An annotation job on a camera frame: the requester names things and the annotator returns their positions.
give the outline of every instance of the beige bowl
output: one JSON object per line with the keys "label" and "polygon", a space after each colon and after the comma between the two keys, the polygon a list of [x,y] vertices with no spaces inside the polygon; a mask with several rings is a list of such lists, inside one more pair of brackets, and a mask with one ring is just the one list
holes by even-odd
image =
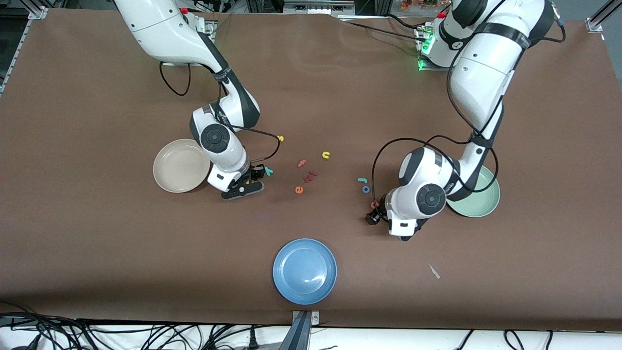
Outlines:
{"label": "beige bowl", "polygon": [[188,192],[199,186],[210,172],[210,158],[194,140],[173,141],[155,158],[154,179],[169,192]]}

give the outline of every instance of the table surface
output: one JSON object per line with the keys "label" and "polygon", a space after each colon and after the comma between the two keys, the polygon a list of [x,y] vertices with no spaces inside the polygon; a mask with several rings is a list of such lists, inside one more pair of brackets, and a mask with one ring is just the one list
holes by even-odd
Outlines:
{"label": "table surface", "polygon": [[[152,177],[158,151],[190,138],[192,111],[216,98],[209,72],[193,67],[178,97],[117,12],[51,9],[0,98],[0,298],[69,317],[287,323],[302,307],[274,288],[272,262],[311,237],[337,259],[334,290],[308,307],[332,326],[619,330],[622,95],[600,35],[566,27],[564,44],[526,52],[504,99],[498,208],[446,209],[400,242],[365,224],[356,179],[393,138],[469,134],[412,41],[324,15],[231,16],[217,45],[259,102],[256,128],[285,141],[265,191],[222,201]],[[185,67],[165,74],[185,86]],[[239,138],[251,158],[274,147]],[[383,153],[379,193],[416,147]]]}

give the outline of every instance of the green plate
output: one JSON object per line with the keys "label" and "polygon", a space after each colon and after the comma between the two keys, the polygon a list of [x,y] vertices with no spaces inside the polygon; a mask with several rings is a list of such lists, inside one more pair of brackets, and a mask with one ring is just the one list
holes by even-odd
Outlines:
{"label": "green plate", "polygon": [[[493,177],[494,174],[488,170],[488,168],[482,166],[475,189],[486,187]],[[495,179],[494,183],[487,190],[471,193],[467,198],[457,202],[452,202],[447,199],[447,205],[460,215],[466,217],[483,217],[492,213],[494,209],[497,208],[500,198],[501,189],[499,188],[499,182]]]}

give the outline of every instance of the white scrap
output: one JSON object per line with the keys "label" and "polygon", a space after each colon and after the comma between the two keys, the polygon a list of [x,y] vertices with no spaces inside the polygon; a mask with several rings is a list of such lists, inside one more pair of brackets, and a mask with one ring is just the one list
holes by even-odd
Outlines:
{"label": "white scrap", "polygon": [[432,273],[436,276],[436,278],[439,280],[440,279],[440,275],[438,272],[436,272],[436,270],[434,270],[434,267],[432,267],[430,264],[428,264],[428,266],[430,267],[430,270],[432,270]]}

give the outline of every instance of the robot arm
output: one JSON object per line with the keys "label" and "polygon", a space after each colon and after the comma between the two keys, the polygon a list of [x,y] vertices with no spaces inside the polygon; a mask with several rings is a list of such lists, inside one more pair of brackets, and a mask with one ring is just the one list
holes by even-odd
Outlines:
{"label": "robot arm", "polygon": [[[465,1],[454,2],[452,9]],[[459,160],[429,147],[407,154],[398,174],[400,187],[383,196],[378,210],[368,214],[368,223],[375,224],[386,215],[389,234],[408,240],[429,218],[443,210],[446,199],[459,201],[472,193],[503,117],[501,97],[522,53],[531,45],[530,32],[541,21],[545,7],[548,7],[545,0],[523,0],[520,5],[514,1],[507,4],[495,1],[489,4],[488,12],[480,13],[481,19],[470,19],[470,25],[476,26],[473,30],[468,26],[462,29],[462,35],[469,36],[460,40],[466,42],[464,47],[460,45],[461,50],[451,49],[452,43],[457,42],[455,37],[449,43],[444,39],[434,43],[430,57],[449,55],[448,62],[447,59],[436,62],[454,63],[451,91],[479,132],[473,132]],[[451,11],[444,21],[436,23],[435,37],[443,38],[439,29],[442,27],[460,27]]]}
{"label": "robot arm", "polygon": [[[213,163],[208,182],[223,192],[237,187],[242,175],[253,169],[234,134],[239,129],[234,126],[255,126],[259,119],[257,101],[242,86],[210,38],[188,24],[174,0],[116,0],[116,5],[147,54],[163,62],[201,64],[225,88],[226,96],[192,113],[190,131]],[[246,192],[237,194],[262,189],[263,184],[256,181]],[[223,193],[223,197],[235,196]]]}

